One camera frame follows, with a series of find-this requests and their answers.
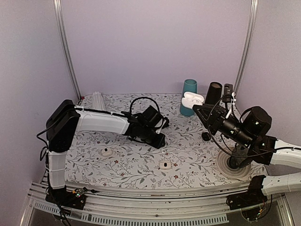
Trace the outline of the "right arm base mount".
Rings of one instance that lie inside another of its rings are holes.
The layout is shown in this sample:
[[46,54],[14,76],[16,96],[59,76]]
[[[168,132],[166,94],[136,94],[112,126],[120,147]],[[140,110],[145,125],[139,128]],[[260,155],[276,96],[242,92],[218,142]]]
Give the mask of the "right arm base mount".
[[246,192],[228,195],[226,204],[230,210],[246,208],[266,202],[268,198],[261,190],[264,178],[266,178],[265,175],[255,176],[252,178]]

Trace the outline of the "cream earbud charging case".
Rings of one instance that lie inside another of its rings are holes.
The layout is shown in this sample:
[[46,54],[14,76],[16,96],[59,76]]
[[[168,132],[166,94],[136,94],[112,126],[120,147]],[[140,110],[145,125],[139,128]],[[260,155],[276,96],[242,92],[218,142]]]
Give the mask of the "cream earbud charging case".
[[161,161],[159,163],[159,168],[161,170],[170,170],[172,168],[172,164],[171,164],[171,162],[168,162],[168,161]]

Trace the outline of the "white oval earbud case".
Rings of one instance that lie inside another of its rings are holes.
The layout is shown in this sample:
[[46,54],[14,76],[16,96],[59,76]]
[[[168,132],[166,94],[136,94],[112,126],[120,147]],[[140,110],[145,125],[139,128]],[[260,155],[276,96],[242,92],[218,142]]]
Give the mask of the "white oval earbud case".
[[181,99],[181,104],[188,109],[192,109],[193,105],[203,105],[204,101],[202,95],[187,91]]

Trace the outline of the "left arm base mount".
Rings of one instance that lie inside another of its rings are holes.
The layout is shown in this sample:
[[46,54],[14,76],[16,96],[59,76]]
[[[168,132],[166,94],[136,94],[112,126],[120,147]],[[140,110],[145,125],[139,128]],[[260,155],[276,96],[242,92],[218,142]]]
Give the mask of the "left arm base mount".
[[54,189],[51,185],[48,185],[45,198],[47,202],[56,204],[57,206],[69,207],[77,210],[84,209],[86,199],[87,197],[84,194],[67,191],[66,186],[64,188]]

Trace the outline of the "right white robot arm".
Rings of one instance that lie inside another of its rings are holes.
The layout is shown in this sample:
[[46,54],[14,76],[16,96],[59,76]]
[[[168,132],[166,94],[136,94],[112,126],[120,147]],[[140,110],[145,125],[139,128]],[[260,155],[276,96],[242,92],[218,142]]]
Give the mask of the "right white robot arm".
[[228,155],[227,160],[218,160],[217,163],[220,172],[226,177],[230,178],[230,173],[247,167],[253,161],[266,166],[301,167],[300,146],[267,135],[272,118],[263,108],[248,108],[239,119],[219,105],[193,105],[192,109],[211,138],[220,132],[221,136],[236,143],[230,152],[218,145]]

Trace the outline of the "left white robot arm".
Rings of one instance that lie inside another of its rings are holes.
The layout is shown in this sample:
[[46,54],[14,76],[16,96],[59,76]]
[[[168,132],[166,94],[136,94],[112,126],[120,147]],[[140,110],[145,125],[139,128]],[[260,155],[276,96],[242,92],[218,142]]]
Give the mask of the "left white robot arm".
[[165,146],[161,130],[168,127],[169,119],[161,114],[158,105],[148,106],[142,113],[88,109],[66,99],[46,122],[46,128],[36,135],[46,150],[46,169],[52,197],[59,204],[66,204],[70,194],[65,191],[65,159],[75,133],[82,131],[110,132],[129,137],[131,141],[147,144],[156,149]]

